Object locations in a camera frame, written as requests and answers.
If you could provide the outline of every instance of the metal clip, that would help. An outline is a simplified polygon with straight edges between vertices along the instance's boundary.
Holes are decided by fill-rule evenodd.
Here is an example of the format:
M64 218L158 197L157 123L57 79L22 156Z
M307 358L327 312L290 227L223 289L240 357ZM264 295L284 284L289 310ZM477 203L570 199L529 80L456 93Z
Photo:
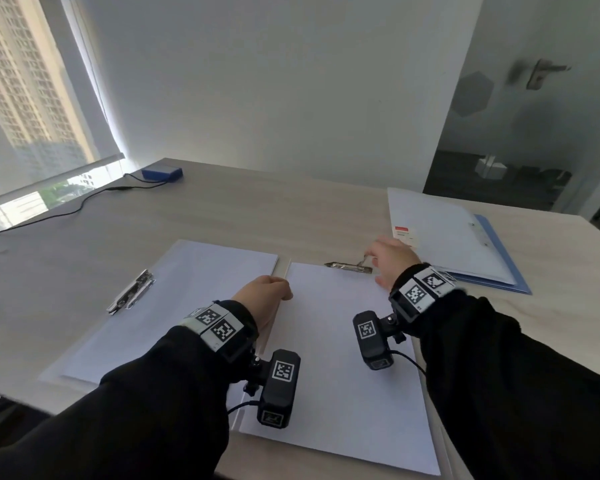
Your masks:
M354 271L356 273L371 274L373 273L373 268L371 268L371 266L364 266L366 259L367 257L365 256L364 259L362 259L362 261L360 261L358 264L347 264L344 262L326 262L324 263L324 265L336 269L343 269L344 271Z
M148 269L145 269L116 297L114 302L107 308L107 313L114 315L122 307L126 309L131 308L154 283L155 279L153 279L152 273Z

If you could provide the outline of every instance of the black cable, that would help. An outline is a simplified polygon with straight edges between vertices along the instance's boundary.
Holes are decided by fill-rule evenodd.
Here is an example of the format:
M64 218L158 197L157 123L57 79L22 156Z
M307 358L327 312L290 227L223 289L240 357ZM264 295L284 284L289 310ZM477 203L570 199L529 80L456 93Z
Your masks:
M71 212L67 212L65 214L57 214L55 216L48 216L48 217L44 217L43 219L39 219L37 221L27 222L26 224L20 224L18 226L9 227L8 229L0 230L0 234L3 233L3 232L10 231L10 230L19 229L21 227L30 226L32 224L37 224L39 222L46 221L46 220L49 220L49 219L54 219L55 217L64 217L64 216L70 216L72 214L76 214L76 213L78 213L78 212L80 212L82 210L82 208L84 207L84 203L87 202L88 199L90 199L91 197L95 197L97 194L100 194L100 193L103 193L103 192L107 192L107 191L110 191L110 190L154 189L156 187L161 187L161 186L163 186L163 185L165 185L167 183L168 182L161 182L158 185L152 185L151 187L142 187L141 185L133 185L133 186L129 186L129 187L108 187L106 189L100 189L97 192L94 192L94 193L92 193L90 195L87 195L87 197L85 197L84 199L82 199L82 202L80 202L80 207L78 207L75 210L72 210Z
M227 411L227 414L231 414L232 412L236 411L236 409L240 409L243 406L257 406L260 402L259 401L247 401L245 403L242 404L238 404L237 406L232 407L229 411Z
M400 352L398 350L389 350L389 352L392 353L392 354L401 355L402 357L404 357L405 359L407 359L409 362L411 362L412 364L414 364L422 372L423 376L427 375L427 373L420 366L420 364L418 364L414 359L412 359L411 357L409 357L407 354L403 354L402 352Z
M142 182L144 184L157 184L158 182L160 182L160 180L143 180L142 178L138 178L135 175L132 175L131 173L125 173L123 175L123 177L129 176L131 178L135 178L138 182Z

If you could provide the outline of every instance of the blue folder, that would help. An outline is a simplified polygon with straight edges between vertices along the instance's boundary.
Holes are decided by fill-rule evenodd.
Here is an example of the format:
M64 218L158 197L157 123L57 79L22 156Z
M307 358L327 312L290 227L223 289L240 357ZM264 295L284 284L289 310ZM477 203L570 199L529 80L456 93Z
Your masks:
M489 220L486 217L478 214L476 214L475 217L476 219L478 219L478 222L480 222L480 224L484 228L484 231L488 234L496 250L499 252L500 256L502 256L502 259L504 259L504 262L506 263L511 274L513 275L513 279L516 281L516 284L510 285L507 283L501 283L499 281L478 278L476 276L468 276L467 274L450 274L458 281L465 281L467 283L475 283L477 285L490 286L492 288L499 288L501 290L515 291L517 293L533 294L531 293L531 289L529 288L527 282L522 277L520 270L518 270L516 264L513 262L513 259L511 259L511 256L509 256L509 253L507 252L507 250L504 247L504 244L498 237L498 234L496 234L496 231L493 230L493 227L491 226Z

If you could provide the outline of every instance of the person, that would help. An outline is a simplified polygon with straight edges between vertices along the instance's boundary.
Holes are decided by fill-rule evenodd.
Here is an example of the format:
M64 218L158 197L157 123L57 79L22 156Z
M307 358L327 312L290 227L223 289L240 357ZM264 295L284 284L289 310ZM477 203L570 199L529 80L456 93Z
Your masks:
M367 254L387 291L426 267L386 237ZM218 304L262 329L292 297L286 280L261 276ZM409 333L420 338L427 390L476 480L600 480L600 375L460 289ZM225 400L236 375L192 330L173 327L92 393L0 449L0 478L210 478L228 443Z

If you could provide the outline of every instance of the person's right hand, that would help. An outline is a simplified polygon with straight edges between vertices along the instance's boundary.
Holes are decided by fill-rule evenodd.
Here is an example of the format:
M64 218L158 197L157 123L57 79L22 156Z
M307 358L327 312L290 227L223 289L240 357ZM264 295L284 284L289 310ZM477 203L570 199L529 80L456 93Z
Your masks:
M380 270L376 283L391 292L393 284L402 272L414 264L420 264L420 258L405 243L385 235L371 243L365 251L365 256L372 256L373 265Z

